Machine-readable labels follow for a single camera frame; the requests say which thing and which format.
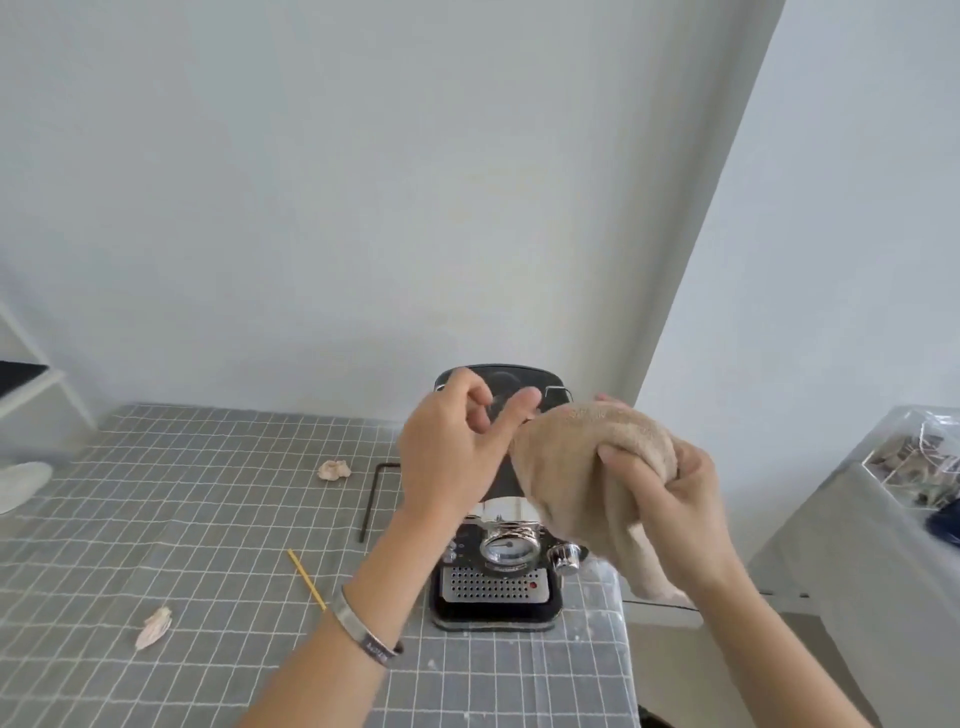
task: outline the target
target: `metal grill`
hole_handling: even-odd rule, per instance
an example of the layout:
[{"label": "metal grill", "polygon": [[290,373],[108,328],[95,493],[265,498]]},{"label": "metal grill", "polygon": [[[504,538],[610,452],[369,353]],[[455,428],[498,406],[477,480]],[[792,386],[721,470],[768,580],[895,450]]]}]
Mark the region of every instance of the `metal grill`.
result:
[{"label": "metal grill", "polygon": [[546,569],[497,578],[472,567],[445,567],[441,585],[441,596],[447,602],[545,604],[550,599]]}]

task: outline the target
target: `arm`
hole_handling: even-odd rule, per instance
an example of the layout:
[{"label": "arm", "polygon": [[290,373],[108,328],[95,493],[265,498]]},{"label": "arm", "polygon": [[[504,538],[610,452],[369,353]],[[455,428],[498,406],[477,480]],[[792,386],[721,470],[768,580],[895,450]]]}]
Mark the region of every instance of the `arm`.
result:
[{"label": "arm", "polygon": [[674,443],[680,477],[664,486],[641,459],[600,457],[631,490],[667,577],[700,609],[758,728],[869,728],[747,574],[730,539],[709,455]]},{"label": "arm", "polygon": [[[396,644],[457,526],[490,487],[510,439],[537,407],[540,392],[517,392],[493,425],[485,409],[491,401],[479,376],[458,370],[442,392],[420,403],[400,433],[403,505],[345,587],[357,617],[389,646]],[[384,671],[327,611],[240,726],[360,726]]]}]

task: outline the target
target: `silver bracelet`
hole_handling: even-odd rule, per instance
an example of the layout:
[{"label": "silver bracelet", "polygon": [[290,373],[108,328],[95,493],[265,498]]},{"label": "silver bracelet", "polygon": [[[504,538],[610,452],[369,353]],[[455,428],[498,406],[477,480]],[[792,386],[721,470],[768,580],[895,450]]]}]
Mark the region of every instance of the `silver bracelet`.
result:
[{"label": "silver bracelet", "polygon": [[350,609],[350,605],[347,604],[347,597],[344,595],[343,587],[340,587],[340,591],[333,597],[330,610],[333,612],[333,616],[340,622],[344,631],[353,638],[354,642],[360,645],[360,649],[374,658],[380,665],[386,666],[388,661],[403,652],[402,643],[396,643],[396,647],[391,649],[378,640],[373,635],[373,632],[367,629],[367,625],[360,621],[360,618],[356,616],[356,613]]}]

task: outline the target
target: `gray grid tablecloth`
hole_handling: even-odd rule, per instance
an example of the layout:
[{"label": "gray grid tablecloth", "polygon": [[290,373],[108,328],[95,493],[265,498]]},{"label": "gray grid tablecloth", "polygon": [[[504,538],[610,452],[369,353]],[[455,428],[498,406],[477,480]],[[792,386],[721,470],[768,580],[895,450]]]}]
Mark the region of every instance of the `gray grid tablecloth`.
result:
[{"label": "gray grid tablecloth", "polygon": [[[0,546],[0,721],[5,726],[230,725],[314,627],[322,595],[352,574],[389,521],[386,473],[357,543],[373,466],[396,426],[137,405],[7,516]],[[320,462],[345,458],[346,481]],[[445,633],[424,601],[369,726],[634,726],[630,652],[612,570],[564,584],[546,633]],[[139,653],[157,607],[171,631]]]}]

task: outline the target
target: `espresso machine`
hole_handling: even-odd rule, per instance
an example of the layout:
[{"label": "espresso machine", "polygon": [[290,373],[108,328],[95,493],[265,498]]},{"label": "espresso machine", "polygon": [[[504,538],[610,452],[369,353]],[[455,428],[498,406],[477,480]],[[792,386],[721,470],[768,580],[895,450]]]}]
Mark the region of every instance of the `espresso machine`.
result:
[{"label": "espresso machine", "polygon": [[[542,369],[509,364],[469,368],[491,389],[491,422],[523,387],[540,389],[540,412],[571,400],[560,378]],[[452,372],[438,376],[434,389],[443,389]],[[582,546],[561,541],[543,527],[507,455],[487,494],[464,518],[433,569],[431,618],[447,630],[550,629],[564,607],[562,579],[575,574],[586,555]]]}]

